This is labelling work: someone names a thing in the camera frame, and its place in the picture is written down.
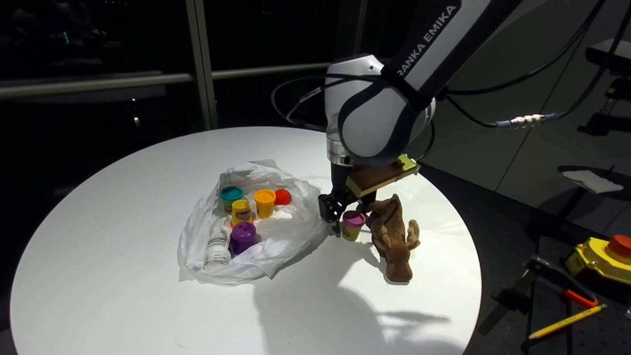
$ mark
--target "purple block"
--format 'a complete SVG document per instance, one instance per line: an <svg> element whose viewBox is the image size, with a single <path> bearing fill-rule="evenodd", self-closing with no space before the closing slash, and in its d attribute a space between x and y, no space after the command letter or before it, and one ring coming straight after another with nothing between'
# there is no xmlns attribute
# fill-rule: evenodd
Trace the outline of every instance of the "purple block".
<svg viewBox="0 0 631 355"><path fill-rule="evenodd" d="M231 254L237 256L256 244L256 227L252 223L235 225L231 235Z"/></svg>

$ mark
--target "plastic bag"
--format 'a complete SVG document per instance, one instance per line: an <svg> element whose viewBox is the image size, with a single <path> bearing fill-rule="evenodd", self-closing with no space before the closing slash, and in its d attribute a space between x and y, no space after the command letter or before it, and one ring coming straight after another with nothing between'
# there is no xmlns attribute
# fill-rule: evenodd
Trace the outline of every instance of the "plastic bag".
<svg viewBox="0 0 631 355"><path fill-rule="evenodd" d="M260 242L231 258L229 215L223 211L221 189L239 185L248 197L256 189L284 187L292 203L276 207L270 219L258 219ZM191 211L177 248L183 280L211 284L244 284L256 278L272 278L292 260L313 250L325 237L327 225L319 217L319 189L276 167L274 162L252 162L221 173L219 183L203 195Z"/></svg>

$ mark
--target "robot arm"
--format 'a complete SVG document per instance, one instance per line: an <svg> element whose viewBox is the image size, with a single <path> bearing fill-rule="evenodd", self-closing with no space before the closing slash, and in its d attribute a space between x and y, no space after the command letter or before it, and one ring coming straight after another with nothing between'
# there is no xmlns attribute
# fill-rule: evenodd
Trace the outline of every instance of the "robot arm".
<svg viewBox="0 0 631 355"><path fill-rule="evenodd" d="M408 150L434 116L434 96L519 4L521 0L436 0L388 65L365 55L327 69L333 191L319 197L325 221L335 223L357 199L363 205L375 199L375 193L353 193L347 177L359 167L388 167Z"/></svg>

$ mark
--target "floor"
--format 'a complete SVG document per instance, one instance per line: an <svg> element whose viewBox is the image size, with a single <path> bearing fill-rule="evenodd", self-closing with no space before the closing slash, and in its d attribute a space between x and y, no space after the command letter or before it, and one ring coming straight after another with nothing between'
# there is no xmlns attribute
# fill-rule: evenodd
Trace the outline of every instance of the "floor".
<svg viewBox="0 0 631 355"><path fill-rule="evenodd" d="M250 124L250 120L241 120L241 112L237 110L225 110L223 116L231 116L227 122L229 126L242 126ZM256 124L284 124L282 120L268 118L264 122ZM59 128L63 132L63 138L73 138L69 130ZM39 130L41 136L47 136L55 130ZM37 227L37 223L45 217L47 209L55 205L75 183L85 179L87 175L95 173L108 162L118 160L126 152L132 152L144 144L158 142L162 138L168 138L173 132L166 132L164 136L138 136L138 130L130 126L106 126L99 132L112 134L110 138L118 142L118 146L112 150L110 144L102 142L89 142L89 138L83 138L81 142L59 146L57 140L45 140L49 146L61 152L75 150L77 144L89 144L91 152L85 156L73 156L73 160L67 160L63 166L63 171L55 171L51 177L37 177L37 171L49 167L41 166L35 169L33 166L22 166L20 171L30 171L26 175L12 175L14 179L0 179L0 181L14 181L0 185L2 195L2 223L0 227L8 227L2 231L2 240L10 240L10 254L4 260L18 262L24 242L28 240L30 233ZM32 154L30 158L35 162L37 154L49 150L35 150L24 146L26 154ZM461 181L450 173L438 171L430 166L422 169L422 173L438 185L444 195L450 197L450 201L457 207L463 221L467 223L473 240L479 250L481 270L483 270L483 304L479 321L487 319L487 315L495 309L497 302L495 296L503 290L513 286L521 274L524 262L536 252L544 256L546 260L560 264L562 258L566 258L572 250L572 244L584 240L590 237L590 231L576 229L572 225L558 223L552 217L540 215L538 211L524 207L521 203L515 203L511 199L499 197L491 191L485 191L477 185L471 185L467 181ZM2 264L2 296L8 294L10 286L10 274L14 264ZM619 355L631 355L631 347L627 341L627 333L631 331L631 319L623 317L621 313L625 308L621 304L629 304L627 300L609 300L603 296L603 300L609 300L611 311L597 319L590 319L584 325L578 325L574 329L562 331L554 337L548 337L536 345L524 347L526 335L544 325L550 323L556 317L566 315L570 306L558 298L558 290L550 288L546 282L536 280L532 288L526 288L526 306L528 311L507 311L495 327L489 331L475 331L467 355L487 355L487 353L619 353ZM10 335L6 331L8 317L6 317L8 302L2 302L2 323L0 329L0 355L12 355L10 351Z"/></svg>

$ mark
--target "round white table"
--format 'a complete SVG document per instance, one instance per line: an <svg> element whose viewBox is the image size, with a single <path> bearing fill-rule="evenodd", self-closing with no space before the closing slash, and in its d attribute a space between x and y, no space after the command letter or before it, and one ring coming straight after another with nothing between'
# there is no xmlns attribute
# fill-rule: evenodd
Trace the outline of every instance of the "round white table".
<svg viewBox="0 0 631 355"><path fill-rule="evenodd" d="M181 282L175 254L191 207L223 169L264 158L329 193L323 134L258 126L162 142L81 183L20 260L10 317L18 351L442 355L467 347L479 258L457 211L420 175L379 191L379 199L398 193L404 219L420 223L408 286L382 280L373 248L335 237L274 280Z"/></svg>

